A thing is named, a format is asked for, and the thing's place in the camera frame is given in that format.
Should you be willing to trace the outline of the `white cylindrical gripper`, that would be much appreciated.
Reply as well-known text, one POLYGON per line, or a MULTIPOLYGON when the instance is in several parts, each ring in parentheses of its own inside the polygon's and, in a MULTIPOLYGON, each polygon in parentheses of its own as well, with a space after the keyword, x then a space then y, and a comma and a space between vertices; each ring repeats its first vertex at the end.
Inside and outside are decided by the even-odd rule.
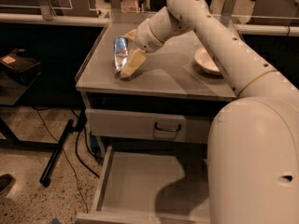
POLYGON ((121 77, 130 77, 146 61, 147 53, 157 51, 163 46, 163 43, 151 31, 149 19, 145 19, 136 29, 124 36, 132 42, 135 41, 135 44, 140 48, 132 49, 129 52, 128 62, 121 70, 121 77))

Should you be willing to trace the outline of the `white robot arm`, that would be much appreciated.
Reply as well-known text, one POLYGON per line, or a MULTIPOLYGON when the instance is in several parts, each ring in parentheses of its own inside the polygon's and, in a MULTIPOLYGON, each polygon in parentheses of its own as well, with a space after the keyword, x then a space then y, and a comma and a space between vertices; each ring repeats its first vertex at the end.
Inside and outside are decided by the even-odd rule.
POLYGON ((211 224, 299 224, 299 90, 232 30, 205 0, 166 0, 128 37, 130 77, 150 52, 195 32, 236 98, 214 118, 207 142, 211 224))

